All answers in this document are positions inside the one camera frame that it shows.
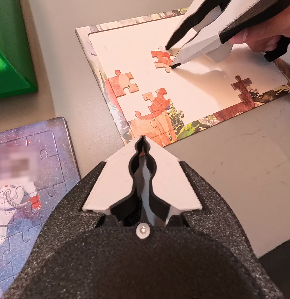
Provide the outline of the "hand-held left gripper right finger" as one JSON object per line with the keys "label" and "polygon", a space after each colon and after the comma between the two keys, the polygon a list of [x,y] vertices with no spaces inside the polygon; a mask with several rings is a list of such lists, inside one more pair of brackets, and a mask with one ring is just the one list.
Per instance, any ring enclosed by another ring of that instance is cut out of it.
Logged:
{"label": "hand-held left gripper right finger", "polygon": [[165,225],[182,212],[201,211],[203,206],[180,160],[148,137],[143,137],[146,166],[150,173],[149,207]]}

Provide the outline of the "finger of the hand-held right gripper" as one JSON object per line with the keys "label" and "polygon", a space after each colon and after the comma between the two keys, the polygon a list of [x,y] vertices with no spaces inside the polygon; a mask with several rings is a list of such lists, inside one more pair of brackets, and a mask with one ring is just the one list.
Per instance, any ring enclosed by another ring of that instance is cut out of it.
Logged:
{"label": "finger of the hand-held right gripper", "polygon": [[189,31],[198,33],[202,28],[218,18],[230,0],[194,0],[177,28],[172,33],[165,49],[169,50]]}
{"label": "finger of the hand-held right gripper", "polygon": [[198,33],[195,33],[195,35],[180,48],[170,67],[174,69],[205,54],[209,54],[215,62],[219,62],[227,57],[231,52],[232,46],[228,46],[229,50],[227,54],[216,54],[218,48],[220,48],[220,52],[226,51],[223,46],[225,43],[221,44],[219,33],[225,25],[230,24],[231,21],[256,2],[258,1],[230,1],[218,18],[202,28]]}

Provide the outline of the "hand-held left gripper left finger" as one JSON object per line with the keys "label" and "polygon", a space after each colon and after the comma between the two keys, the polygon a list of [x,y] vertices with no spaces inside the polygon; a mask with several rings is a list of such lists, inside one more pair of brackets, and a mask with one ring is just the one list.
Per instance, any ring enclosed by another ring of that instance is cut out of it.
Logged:
{"label": "hand-held left gripper left finger", "polygon": [[114,215],[119,221],[134,212],[138,204],[135,172],[139,168],[142,148],[143,136],[138,136],[105,160],[105,165],[83,204],[83,211]]}

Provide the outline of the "red and white puzzle piece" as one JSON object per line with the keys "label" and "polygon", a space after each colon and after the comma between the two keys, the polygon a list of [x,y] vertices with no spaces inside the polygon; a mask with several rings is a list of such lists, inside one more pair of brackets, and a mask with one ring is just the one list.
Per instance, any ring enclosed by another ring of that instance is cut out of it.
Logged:
{"label": "red and white puzzle piece", "polygon": [[163,46],[158,46],[158,50],[151,51],[152,58],[157,58],[155,61],[156,68],[165,68],[167,73],[171,71],[171,63],[173,60],[171,56],[173,56],[173,52],[171,50],[166,50]]}

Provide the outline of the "cardboard puzzle frame tray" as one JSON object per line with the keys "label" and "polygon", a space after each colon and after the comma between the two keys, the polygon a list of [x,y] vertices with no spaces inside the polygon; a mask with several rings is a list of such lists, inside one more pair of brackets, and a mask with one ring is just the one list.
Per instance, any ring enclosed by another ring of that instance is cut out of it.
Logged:
{"label": "cardboard puzzle frame tray", "polygon": [[[253,53],[246,44],[234,45],[229,56],[214,62],[209,54],[183,64],[170,73],[165,68],[156,68],[151,51],[165,46],[171,32],[182,19],[186,9],[163,12],[76,29],[84,53],[89,61],[95,78],[115,125],[124,144],[135,137],[129,122],[136,119],[135,111],[141,116],[151,114],[143,94],[165,88],[166,100],[177,111],[183,111],[184,127],[177,141],[215,126],[239,114],[250,111],[290,93],[290,70],[285,62],[278,58],[267,62],[263,54]],[[170,50],[171,59],[180,47],[191,38],[188,34]],[[122,74],[131,72],[139,91],[116,98],[108,78],[114,77],[115,70]],[[250,78],[252,84],[247,87],[252,99],[242,102],[231,84],[235,77]],[[173,143],[170,133],[152,138],[161,146]]]}

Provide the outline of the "grey desk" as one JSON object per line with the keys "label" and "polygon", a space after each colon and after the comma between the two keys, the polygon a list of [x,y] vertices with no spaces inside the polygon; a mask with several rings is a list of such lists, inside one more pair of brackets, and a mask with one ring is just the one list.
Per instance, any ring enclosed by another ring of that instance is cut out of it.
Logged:
{"label": "grey desk", "polygon": [[[0,132],[62,116],[80,175],[124,144],[75,29],[192,1],[20,1],[38,92],[0,99]],[[290,94],[166,147],[227,201],[257,257],[290,239]]]}

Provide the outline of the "person's right hand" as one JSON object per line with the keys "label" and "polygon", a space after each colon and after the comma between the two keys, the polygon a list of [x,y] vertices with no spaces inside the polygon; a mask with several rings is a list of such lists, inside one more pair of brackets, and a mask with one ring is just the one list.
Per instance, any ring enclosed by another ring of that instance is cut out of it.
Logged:
{"label": "person's right hand", "polygon": [[273,18],[242,30],[229,42],[246,43],[253,52],[259,53],[274,50],[281,36],[290,38],[290,5]]}

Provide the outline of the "orange corner puzzle piece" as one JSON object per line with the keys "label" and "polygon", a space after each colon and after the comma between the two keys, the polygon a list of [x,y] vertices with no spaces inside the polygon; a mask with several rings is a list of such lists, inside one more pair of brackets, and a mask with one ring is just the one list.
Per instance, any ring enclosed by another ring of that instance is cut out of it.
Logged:
{"label": "orange corner puzzle piece", "polygon": [[147,114],[145,116],[141,116],[141,113],[139,111],[135,111],[135,116],[137,118],[129,122],[134,137],[144,135],[149,138],[154,138],[161,134],[161,131],[158,127],[154,128],[151,125],[151,121],[155,120],[152,113]]}

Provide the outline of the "dark leafy puzzle piece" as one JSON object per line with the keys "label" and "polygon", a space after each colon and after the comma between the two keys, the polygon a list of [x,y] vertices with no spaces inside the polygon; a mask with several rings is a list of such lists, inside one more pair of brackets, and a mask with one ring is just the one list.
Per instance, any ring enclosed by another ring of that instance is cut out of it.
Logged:
{"label": "dark leafy puzzle piece", "polygon": [[182,118],[184,117],[184,112],[181,111],[181,110],[177,111],[176,108],[173,105],[169,105],[166,108],[166,110],[167,110],[168,116],[171,120],[174,132],[178,136],[180,131],[185,126],[184,123],[183,123],[183,120],[182,120]]}

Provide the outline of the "finished space puzzle board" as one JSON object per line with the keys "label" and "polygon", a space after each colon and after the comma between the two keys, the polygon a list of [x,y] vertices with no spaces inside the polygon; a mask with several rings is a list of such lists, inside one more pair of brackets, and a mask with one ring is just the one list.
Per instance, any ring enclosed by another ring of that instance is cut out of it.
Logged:
{"label": "finished space puzzle board", "polygon": [[31,253],[49,215],[80,180],[63,117],[0,132],[0,147],[40,150],[41,177],[0,187],[0,298]]}

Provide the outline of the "brown puzzle piece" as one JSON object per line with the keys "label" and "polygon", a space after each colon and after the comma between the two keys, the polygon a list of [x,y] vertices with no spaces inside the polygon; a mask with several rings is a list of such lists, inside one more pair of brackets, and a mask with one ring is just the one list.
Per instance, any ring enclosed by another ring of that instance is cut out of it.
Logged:
{"label": "brown puzzle piece", "polygon": [[237,82],[231,84],[231,86],[234,90],[240,91],[240,94],[238,95],[240,100],[244,102],[245,100],[252,99],[251,94],[247,89],[247,87],[252,84],[250,78],[241,79],[241,77],[237,75],[235,79],[237,80]]}

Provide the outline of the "red curl-print puzzle piece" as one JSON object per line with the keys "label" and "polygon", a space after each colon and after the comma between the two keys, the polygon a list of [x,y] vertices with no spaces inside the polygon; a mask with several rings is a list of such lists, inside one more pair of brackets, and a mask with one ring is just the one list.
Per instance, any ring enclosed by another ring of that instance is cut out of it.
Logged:
{"label": "red curl-print puzzle piece", "polygon": [[151,105],[148,106],[151,113],[161,111],[162,113],[166,110],[166,107],[170,104],[170,100],[166,100],[164,95],[167,94],[165,88],[156,90],[157,96],[154,97],[151,92],[142,95],[145,101],[150,100]]}

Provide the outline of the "orange and tan puzzle piece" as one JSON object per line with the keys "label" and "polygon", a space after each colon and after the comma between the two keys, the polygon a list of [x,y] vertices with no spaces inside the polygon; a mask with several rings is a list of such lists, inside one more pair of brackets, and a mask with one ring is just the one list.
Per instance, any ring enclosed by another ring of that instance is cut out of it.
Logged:
{"label": "orange and tan puzzle piece", "polygon": [[120,96],[124,96],[126,93],[124,91],[125,88],[128,88],[129,93],[139,91],[139,87],[136,83],[132,84],[130,80],[134,79],[131,72],[122,74],[119,69],[115,70],[114,77],[108,78],[108,81],[111,85],[111,88],[116,96],[116,98]]}

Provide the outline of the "black dimpled chair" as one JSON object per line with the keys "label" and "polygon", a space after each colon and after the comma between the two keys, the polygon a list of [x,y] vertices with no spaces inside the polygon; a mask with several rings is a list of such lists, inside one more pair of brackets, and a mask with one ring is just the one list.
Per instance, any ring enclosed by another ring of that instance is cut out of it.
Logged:
{"label": "black dimpled chair", "polygon": [[290,239],[259,258],[271,280],[290,299]]}

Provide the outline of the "green plastic bin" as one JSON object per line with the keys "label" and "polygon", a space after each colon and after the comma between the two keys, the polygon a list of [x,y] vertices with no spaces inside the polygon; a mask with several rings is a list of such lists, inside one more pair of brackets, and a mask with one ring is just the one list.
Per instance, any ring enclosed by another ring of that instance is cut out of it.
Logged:
{"label": "green plastic bin", "polygon": [[38,91],[19,0],[0,0],[0,99]]}

